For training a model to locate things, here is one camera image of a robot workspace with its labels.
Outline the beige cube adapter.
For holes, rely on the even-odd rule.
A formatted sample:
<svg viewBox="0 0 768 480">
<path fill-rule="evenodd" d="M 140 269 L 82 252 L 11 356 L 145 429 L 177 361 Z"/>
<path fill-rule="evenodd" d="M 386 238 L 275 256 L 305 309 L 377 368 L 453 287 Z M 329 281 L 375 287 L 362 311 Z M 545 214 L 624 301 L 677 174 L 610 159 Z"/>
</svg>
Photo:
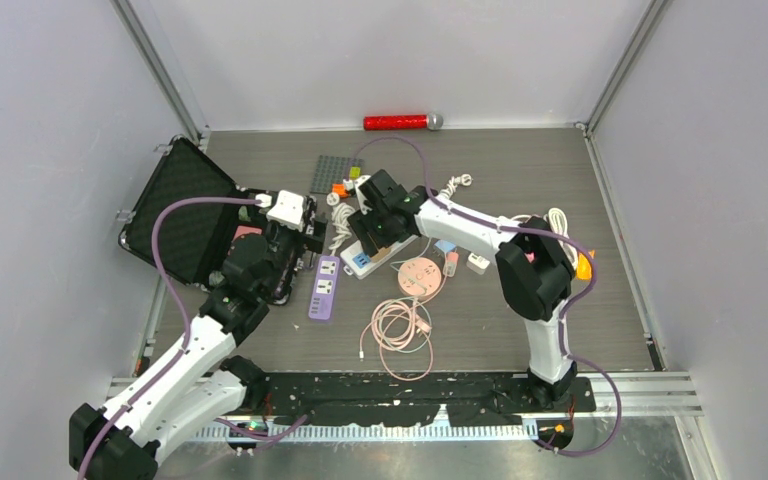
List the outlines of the beige cube adapter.
<svg viewBox="0 0 768 480">
<path fill-rule="evenodd" d="M 375 261 L 379 261 L 381 258 L 385 257 L 389 252 L 390 252 L 389 247 L 381 248 L 373 256 L 371 256 L 371 259 Z"/>
</svg>

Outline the white multicolour power strip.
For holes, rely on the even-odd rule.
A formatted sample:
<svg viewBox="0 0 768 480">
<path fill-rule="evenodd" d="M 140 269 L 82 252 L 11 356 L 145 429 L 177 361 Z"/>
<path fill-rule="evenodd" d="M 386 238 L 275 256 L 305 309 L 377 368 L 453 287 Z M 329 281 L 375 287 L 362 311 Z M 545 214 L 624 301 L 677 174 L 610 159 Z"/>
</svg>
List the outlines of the white multicolour power strip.
<svg viewBox="0 0 768 480">
<path fill-rule="evenodd" d="M 363 250 L 360 241 L 355 241 L 339 254 L 343 271 L 349 276 L 362 280 L 382 265 L 387 265 L 392 257 L 411 245 L 416 239 L 416 236 L 410 236 L 404 241 L 396 242 L 390 247 L 380 250 L 373 256 L 368 255 Z"/>
</svg>

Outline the salmon pink charger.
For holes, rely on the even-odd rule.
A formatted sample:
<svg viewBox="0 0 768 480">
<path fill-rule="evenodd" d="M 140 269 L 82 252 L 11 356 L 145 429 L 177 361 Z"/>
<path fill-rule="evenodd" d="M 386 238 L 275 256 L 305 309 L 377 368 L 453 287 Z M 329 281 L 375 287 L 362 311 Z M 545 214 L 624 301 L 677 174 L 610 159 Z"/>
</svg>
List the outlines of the salmon pink charger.
<svg viewBox="0 0 768 480">
<path fill-rule="evenodd" d="M 459 254 L 456 251 L 449 251 L 445 254 L 442 268 L 443 276 L 452 278 L 455 276 L 459 261 Z"/>
</svg>

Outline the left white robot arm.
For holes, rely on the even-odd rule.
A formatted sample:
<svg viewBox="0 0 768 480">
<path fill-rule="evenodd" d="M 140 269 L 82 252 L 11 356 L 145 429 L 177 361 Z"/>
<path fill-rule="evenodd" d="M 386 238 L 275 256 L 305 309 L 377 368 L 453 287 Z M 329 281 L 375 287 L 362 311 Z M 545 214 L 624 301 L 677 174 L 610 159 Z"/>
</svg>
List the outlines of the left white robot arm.
<svg viewBox="0 0 768 480">
<path fill-rule="evenodd" d="M 208 297 L 184 333 L 129 387 L 69 422 L 69 460 L 82 479 L 152 479 L 182 443 L 215 418 L 265 405 L 266 373 L 235 349 L 271 307 L 285 303 L 302 257 L 324 250 L 326 220 L 253 213 L 216 246 Z"/>
</svg>

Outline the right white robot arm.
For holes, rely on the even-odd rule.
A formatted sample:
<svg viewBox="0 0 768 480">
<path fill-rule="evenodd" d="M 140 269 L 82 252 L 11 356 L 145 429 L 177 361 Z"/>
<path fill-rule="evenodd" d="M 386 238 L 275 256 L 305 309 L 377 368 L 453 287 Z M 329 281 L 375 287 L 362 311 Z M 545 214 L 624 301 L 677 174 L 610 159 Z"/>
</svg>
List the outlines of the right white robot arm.
<svg viewBox="0 0 768 480">
<path fill-rule="evenodd" d="M 565 315 L 576 271 L 561 235 L 546 220 L 493 217 L 424 186 L 407 190 L 385 170 L 351 190 L 359 210 L 348 225 L 367 255 L 423 236 L 448 241 L 495 266 L 507 306 L 526 327 L 532 400 L 551 411 L 570 398 L 578 365 L 569 351 Z"/>
</svg>

